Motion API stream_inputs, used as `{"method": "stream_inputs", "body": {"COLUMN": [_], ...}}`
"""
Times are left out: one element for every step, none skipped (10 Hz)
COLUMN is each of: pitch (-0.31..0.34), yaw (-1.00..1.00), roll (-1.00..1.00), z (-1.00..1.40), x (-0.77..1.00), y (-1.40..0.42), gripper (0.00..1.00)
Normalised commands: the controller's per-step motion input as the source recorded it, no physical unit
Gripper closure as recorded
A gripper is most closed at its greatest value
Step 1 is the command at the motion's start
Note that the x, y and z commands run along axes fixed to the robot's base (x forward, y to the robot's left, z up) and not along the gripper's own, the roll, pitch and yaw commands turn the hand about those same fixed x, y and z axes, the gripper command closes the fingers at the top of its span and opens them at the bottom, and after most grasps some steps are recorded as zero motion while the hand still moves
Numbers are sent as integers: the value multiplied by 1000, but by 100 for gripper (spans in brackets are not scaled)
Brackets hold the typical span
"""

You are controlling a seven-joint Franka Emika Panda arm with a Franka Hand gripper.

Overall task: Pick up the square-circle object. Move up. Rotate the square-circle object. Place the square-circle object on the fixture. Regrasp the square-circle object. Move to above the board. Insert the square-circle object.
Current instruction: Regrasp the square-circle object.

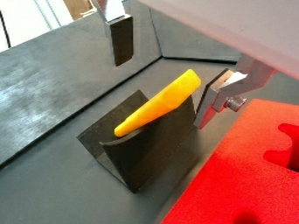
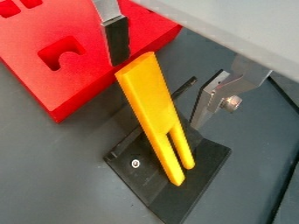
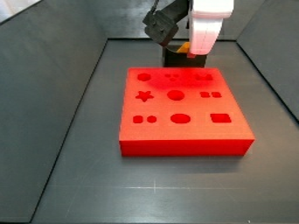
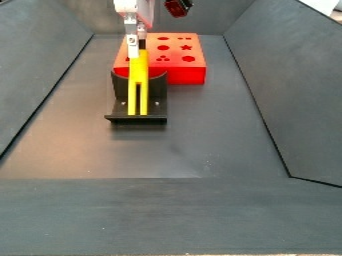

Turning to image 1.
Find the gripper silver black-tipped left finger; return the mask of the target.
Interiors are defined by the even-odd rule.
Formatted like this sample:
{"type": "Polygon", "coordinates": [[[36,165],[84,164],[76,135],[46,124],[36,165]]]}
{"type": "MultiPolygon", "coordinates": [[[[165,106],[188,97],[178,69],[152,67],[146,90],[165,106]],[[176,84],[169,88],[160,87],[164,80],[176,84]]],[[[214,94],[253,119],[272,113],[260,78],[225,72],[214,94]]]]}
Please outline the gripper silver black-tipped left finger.
{"type": "Polygon", "coordinates": [[[113,61],[118,67],[133,56],[133,17],[125,13],[121,0],[90,0],[109,37],[113,61]]]}

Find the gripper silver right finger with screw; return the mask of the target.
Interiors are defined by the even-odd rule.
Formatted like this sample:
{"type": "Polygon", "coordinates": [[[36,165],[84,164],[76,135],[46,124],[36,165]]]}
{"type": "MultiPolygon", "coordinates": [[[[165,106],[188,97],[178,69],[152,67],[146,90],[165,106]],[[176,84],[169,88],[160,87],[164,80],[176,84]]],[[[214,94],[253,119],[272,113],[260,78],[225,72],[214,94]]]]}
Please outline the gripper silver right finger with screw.
{"type": "Polygon", "coordinates": [[[205,85],[193,125],[201,129],[222,109],[237,112],[246,101],[240,95],[261,88],[274,72],[276,70],[269,65],[246,55],[241,55],[236,64],[236,71],[224,69],[205,85]]]}

